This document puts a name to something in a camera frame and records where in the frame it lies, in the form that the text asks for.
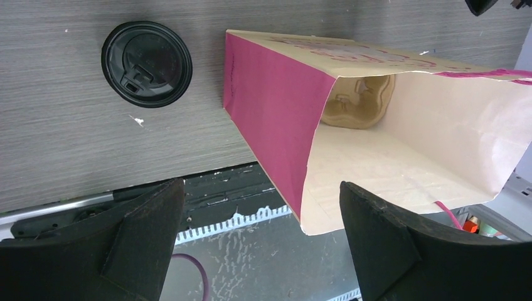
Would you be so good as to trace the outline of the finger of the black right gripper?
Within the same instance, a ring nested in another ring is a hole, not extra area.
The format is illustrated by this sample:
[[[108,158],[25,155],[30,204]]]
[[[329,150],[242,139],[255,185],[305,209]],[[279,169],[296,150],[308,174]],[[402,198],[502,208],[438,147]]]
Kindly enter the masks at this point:
[[[465,0],[465,3],[474,16],[480,16],[492,8],[497,0]]]

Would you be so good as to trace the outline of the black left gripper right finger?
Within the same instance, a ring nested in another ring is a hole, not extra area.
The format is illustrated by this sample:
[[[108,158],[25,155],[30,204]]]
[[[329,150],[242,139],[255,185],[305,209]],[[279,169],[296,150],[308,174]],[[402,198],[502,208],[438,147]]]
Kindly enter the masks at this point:
[[[531,243],[451,228],[351,183],[339,205],[363,300],[530,300]]]

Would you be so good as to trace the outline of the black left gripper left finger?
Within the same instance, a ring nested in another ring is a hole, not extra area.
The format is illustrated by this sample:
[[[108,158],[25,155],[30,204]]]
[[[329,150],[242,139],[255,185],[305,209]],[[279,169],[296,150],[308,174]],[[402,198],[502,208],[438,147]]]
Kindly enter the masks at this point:
[[[1,242],[2,300],[158,300],[177,231],[104,218],[57,236]]]

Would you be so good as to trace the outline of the yellow pink paper bag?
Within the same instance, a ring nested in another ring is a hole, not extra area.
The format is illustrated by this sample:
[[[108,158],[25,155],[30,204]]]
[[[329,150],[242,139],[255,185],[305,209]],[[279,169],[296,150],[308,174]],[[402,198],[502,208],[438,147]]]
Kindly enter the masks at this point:
[[[343,181],[418,214],[485,203],[531,143],[531,73],[353,40],[229,29],[223,106],[303,232],[343,227]],[[368,129],[321,122],[339,77],[395,75]]]

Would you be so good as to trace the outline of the single brown pulp carrier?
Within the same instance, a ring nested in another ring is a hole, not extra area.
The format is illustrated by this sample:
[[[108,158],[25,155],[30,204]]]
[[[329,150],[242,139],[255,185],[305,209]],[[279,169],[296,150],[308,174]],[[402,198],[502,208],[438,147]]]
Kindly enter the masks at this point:
[[[395,75],[339,77],[321,115],[333,127],[368,129],[386,113],[395,87]]]

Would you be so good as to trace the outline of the stack of black cup lids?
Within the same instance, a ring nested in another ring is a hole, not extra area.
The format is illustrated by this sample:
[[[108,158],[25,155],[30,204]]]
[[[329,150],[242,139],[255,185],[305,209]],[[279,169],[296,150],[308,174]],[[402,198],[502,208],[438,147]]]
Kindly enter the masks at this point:
[[[152,21],[129,21],[106,37],[101,67],[110,87],[143,108],[179,100],[193,77],[191,54],[181,37]]]

